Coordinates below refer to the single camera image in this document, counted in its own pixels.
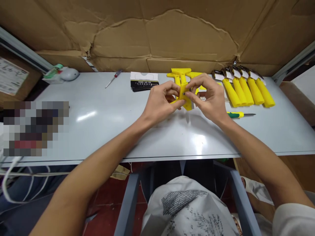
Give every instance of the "red-handled screwdriver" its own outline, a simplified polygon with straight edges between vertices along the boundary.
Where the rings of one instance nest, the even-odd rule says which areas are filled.
[[[113,80],[119,76],[119,74],[120,74],[121,72],[122,72],[122,70],[117,71],[116,74],[114,75],[114,78],[108,83],[108,85],[106,85],[105,88],[107,88],[107,87],[111,84],[111,82],[113,82]]]

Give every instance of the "green-handled screwdriver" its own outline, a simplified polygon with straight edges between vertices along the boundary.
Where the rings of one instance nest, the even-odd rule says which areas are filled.
[[[253,116],[253,115],[256,115],[254,113],[243,113],[243,112],[228,112],[227,113],[229,114],[229,117],[231,117],[232,119],[233,118],[242,118],[244,116]]]

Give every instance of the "hand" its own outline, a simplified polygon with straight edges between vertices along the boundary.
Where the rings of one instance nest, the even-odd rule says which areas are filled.
[[[207,91],[199,92],[196,95],[196,89],[200,85],[204,86]],[[200,108],[209,120],[216,124],[218,121],[229,117],[225,109],[224,88],[217,84],[209,75],[203,73],[191,79],[186,88],[191,88],[192,91],[185,92],[185,95]],[[206,97],[206,100],[202,101],[200,97]]]
[[[179,97],[180,87],[173,81],[168,81],[161,85],[156,85],[150,90],[149,98],[145,109],[141,115],[145,121],[148,121],[151,126],[165,120],[176,109],[185,104],[185,100],[175,101],[173,95]]]

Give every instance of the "cardboard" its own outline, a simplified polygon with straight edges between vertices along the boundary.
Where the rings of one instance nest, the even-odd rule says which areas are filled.
[[[150,72],[146,58],[105,58],[96,57],[89,60],[98,71]]]
[[[94,70],[86,63],[86,61],[82,58],[85,56],[81,51],[37,51],[38,55],[43,57],[52,65],[56,65],[58,63],[63,66],[67,66],[70,68],[74,68],[79,72],[94,72]]]
[[[58,18],[39,3],[2,0],[0,25],[34,50],[78,50],[78,43],[69,37]]]
[[[314,29],[313,0],[278,0],[239,61],[285,65],[315,40]]]
[[[29,75],[24,80],[23,84],[14,96],[0,92],[0,110],[2,110],[4,101],[23,101],[38,82],[38,80],[42,77],[42,73],[24,61],[22,58],[16,56],[14,53],[6,50],[3,47],[0,47],[0,57],[3,57],[4,59],[29,72]]]
[[[149,58],[147,60],[150,72],[170,73],[171,68],[191,68],[194,72],[204,72],[210,74],[214,69],[226,67],[224,62],[211,61],[184,61],[166,58]]]
[[[101,71],[168,70],[156,58],[205,71],[205,62],[237,61],[271,75],[315,40],[314,9],[313,0],[4,0],[0,24],[37,51],[60,52],[47,60],[77,68],[69,51]]]
[[[253,71],[256,71],[263,76],[273,76],[284,65],[263,65],[263,64],[237,63],[237,66],[245,66],[246,68],[249,68]]]

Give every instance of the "white sleeve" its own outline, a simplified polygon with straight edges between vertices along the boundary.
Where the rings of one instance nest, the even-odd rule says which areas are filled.
[[[308,236],[315,232],[315,209],[297,203],[279,206],[272,224],[272,234],[277,236]]]

